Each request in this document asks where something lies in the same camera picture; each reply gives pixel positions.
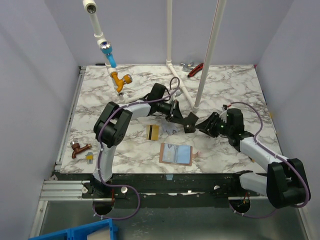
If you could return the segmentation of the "black VIP card stack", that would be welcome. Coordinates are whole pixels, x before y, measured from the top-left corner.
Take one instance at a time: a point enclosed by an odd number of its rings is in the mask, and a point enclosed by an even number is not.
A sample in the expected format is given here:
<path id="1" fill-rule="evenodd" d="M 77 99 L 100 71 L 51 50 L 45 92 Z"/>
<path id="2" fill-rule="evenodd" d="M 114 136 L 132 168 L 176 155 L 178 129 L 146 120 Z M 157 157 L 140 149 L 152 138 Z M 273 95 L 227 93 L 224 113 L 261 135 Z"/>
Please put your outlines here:
<path id="1" fill-rule="evenodd" d="M 191 128 L 185 127 L 185 128 L 184 128 L 184 133 L 185 133 L 185 134 L 194 133 L 195 131 L 196 131 L 196 129 L 195 129 L 194 127 L 191 127 Z"/>

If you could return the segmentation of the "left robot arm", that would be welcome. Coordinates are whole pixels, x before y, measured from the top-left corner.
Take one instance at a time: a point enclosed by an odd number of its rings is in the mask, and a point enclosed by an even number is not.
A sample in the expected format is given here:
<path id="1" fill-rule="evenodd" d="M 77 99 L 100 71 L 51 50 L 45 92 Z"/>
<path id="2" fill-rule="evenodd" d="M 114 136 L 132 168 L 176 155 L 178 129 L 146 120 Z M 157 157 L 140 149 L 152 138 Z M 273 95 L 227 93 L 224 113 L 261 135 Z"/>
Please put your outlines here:
<path id="1" fill-rule="evenodd" d="M 99 197 L 104 198 L 110 194 L 111 185 L 107 181 L 113 174 L 112 165 L 116 147 L 124 139 L 131 121 L 159 112 L 168 122 L 182 125 L 185 133 L 195 132 L 198 117 L 192 112 L 183 117 L 179 102 L 167 101 L 164 97 L 166 90 L 164 85 L 156 83 L 150 93 L 135 102 L 120 106 L 111 101 L 105 106 L 93 128 L 95 138 L 100 143 L 93 173 L 94 178 L 98 180 L 94 184 L 93 191 Z"/>

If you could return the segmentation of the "single silver VIP card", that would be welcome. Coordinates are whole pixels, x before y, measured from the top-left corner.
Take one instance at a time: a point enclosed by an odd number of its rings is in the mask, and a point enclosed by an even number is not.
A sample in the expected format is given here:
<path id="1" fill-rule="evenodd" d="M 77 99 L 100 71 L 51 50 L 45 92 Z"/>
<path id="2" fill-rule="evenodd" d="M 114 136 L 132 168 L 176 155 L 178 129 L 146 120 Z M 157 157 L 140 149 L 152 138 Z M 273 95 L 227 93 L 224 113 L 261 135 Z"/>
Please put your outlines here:
<path id="1" fill-rule="evenodd" d="M 178 149 L 178 145 L 165 143 L 163 146 L 162 161 L 176 163 L 178 161 Z"/>

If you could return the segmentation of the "single black VIP card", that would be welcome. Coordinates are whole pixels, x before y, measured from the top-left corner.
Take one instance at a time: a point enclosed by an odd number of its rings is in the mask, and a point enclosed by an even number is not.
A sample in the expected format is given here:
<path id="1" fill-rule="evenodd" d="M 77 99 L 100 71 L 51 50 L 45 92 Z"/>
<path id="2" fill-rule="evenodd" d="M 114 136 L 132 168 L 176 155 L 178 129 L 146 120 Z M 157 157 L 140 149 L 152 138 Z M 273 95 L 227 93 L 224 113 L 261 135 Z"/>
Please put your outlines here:
<path id="1" fill-rule="evenodd" d="M 196 128 L 198 119 L 199 118 L 193 112 L 190 112 L 184 119 L 184 128 Z"/>

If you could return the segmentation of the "gold credit card stack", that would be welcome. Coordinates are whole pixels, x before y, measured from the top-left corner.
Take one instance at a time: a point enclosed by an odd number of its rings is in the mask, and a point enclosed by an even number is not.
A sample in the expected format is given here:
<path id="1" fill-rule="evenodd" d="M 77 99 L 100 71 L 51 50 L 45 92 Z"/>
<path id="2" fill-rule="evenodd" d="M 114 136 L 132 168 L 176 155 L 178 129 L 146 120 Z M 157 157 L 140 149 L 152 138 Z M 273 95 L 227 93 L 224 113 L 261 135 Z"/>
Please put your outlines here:
<path id="1" fill-rule="evenodd" d="M 146 126 L 146 139 L 150 141 L 159 140 L 160 126 L 156 124 L 150 124 Z"/>

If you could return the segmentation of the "pink leather card holder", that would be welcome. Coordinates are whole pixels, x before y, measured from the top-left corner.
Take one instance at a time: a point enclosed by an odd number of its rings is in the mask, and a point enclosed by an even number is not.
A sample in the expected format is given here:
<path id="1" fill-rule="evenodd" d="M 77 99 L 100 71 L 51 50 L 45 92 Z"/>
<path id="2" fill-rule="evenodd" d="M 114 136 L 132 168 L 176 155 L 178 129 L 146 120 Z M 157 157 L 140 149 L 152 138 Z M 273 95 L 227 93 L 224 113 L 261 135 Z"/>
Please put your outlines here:
<path id="1" fill-rule="evenodd" d="M 197 158 L 200 154 L 198 151 L 193 152 L 193 147 L 191 145 L 173 144 L 173 145 L 178 145 L 177 162 L 174 162 L 174 163 L 164 162 L 162 161 L 164 144 L 167 144 L 167 143 L 164 143 L 164 142 L 161 143 L 160 152 L 159 152 L 159 162 L 162 164 L 191 166 L 193 159 Z"/>

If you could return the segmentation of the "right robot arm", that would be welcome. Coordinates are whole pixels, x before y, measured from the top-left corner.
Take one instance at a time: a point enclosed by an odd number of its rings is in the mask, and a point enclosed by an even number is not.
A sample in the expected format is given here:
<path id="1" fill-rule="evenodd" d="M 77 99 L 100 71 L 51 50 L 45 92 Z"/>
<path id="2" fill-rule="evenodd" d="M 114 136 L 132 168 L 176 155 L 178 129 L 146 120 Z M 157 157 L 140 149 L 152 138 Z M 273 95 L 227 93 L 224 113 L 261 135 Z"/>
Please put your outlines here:
<path id="1" fill-rule="evenodd" d="M 240 109 L 227 109 L 225 117 L 213 112 L 195 127 L 213 138 L 220 135 L 226 137 L 232 147 L 247 155 L 266 171 L 266 176 L 251 171 L 238 173 L 236 180 L 230 183 L 230 191 L 234 195 L 241 196 L 247 190 L 253 191 L 266 196 L 276 209 L 299 207 L 311 199 L 302 161 L 284 157 L 260 143 L 256 136 L 245 130 Z"/>

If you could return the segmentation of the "silver VIP card stack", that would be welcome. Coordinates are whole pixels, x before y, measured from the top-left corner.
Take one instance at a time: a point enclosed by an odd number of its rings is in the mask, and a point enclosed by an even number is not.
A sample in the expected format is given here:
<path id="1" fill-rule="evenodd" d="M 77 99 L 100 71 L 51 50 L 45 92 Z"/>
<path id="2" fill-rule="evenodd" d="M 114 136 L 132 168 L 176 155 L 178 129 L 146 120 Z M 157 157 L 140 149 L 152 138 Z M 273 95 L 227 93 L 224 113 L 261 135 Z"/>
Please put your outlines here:
<path id="1" fill-rule="evenodd" d="M 164 122 L 161 124 L 162 132 L 169 136 L 176 134 L 179 130 L 174 123 Z"/>

